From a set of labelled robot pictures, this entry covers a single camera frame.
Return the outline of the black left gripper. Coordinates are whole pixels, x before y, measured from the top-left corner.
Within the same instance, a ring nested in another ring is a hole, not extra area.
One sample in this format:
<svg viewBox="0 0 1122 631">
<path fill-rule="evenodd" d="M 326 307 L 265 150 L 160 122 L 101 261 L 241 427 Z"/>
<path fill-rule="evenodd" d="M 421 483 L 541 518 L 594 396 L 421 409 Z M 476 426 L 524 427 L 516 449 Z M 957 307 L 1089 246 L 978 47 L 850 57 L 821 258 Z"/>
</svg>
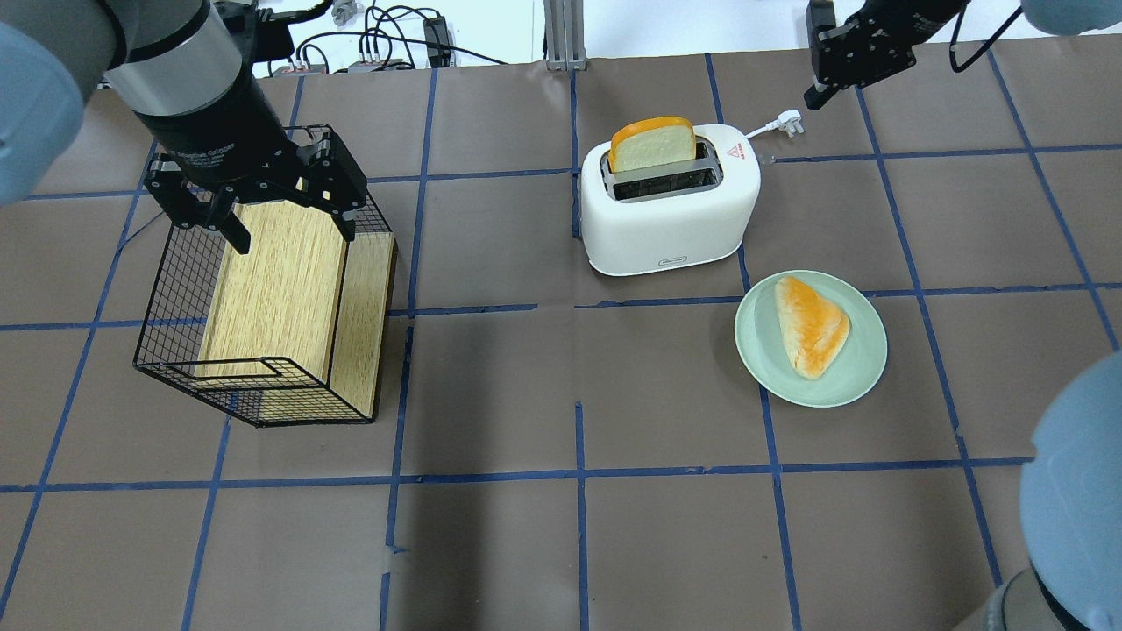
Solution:
<svg viewBox="0 0 1122 631">
<path fill-rule="evenodd" d="M 138 118 L 160 144 L 144 188 L 180 229 L 221 234 L 248 254 L 250 232 L 236 203 L 289 200 L 331 216 L 344 241 L 367 202 L 367 179 L 339 136 L 296 146 L 252 77 L 237 77 L 223 97 L 188 113 Z"/>
</svg>

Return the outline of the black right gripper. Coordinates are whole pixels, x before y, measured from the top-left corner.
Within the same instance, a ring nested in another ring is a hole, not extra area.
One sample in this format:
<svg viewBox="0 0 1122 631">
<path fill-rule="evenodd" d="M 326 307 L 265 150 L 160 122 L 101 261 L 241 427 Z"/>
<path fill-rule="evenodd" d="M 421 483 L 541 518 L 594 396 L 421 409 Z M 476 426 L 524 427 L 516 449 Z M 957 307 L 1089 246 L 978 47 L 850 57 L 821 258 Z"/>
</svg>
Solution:
<svg viewBox="0 0 1122 631">
<path fill-rule="evenodd" d="M 813 85 L 803 93 L 807 108 L 822 109 L 842 89 L 867 86 L 913 67 L 913 47 L 930 40 L 965 1 L 866 1 L 836 21 L 834 1 L 809 1 L 806 36 Z"/>
</svg>

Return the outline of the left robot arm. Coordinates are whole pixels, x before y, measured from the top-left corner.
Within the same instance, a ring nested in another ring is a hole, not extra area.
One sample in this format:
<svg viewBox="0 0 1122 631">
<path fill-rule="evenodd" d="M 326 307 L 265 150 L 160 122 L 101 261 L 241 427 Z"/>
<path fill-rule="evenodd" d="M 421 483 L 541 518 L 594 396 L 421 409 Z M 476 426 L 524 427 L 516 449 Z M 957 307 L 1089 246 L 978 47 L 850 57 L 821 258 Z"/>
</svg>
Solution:
<svg viewBox="0 0 1122 631">
<path fill-rule="evenodd" d="M 276 13 L 256 1 L 4 1 L 1 7 L 1 196 L 33 195 L 80 131 L 107 82 L 163 152 L 142 179 L 171 223 L 221 234 L 240 254 L 250 232 L 236 205 L 288 201 L 331 216 L 347 241 L 367 180 L 329 127 L 294 144 L 252 76 L 295 49 L 289 28 L 321 1 Z"/>
</svg>

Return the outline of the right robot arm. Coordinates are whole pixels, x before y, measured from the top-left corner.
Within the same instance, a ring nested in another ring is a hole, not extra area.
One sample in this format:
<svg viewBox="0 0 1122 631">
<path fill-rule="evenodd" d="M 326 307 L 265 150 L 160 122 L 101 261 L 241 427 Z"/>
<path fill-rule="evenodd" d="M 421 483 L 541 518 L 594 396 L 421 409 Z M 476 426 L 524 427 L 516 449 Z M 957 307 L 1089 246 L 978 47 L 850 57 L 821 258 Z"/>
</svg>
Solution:
<svg viewBox="0 0 1122 631">
<path fill-rule="evenodd" d="M 966 1 L 865 1 L 838 20 L 830 1 L 806 8 L 818 110 L 842 89 L 913 67 L 913 48 L 959 27 Z M 1121 619 L 1121 356 L 1101 359 L 1061 391 L 1033 435 L 1020 474 L 1029 567 L 1002 584 L 962 630 L 1118 630 Z"/>
</svg>

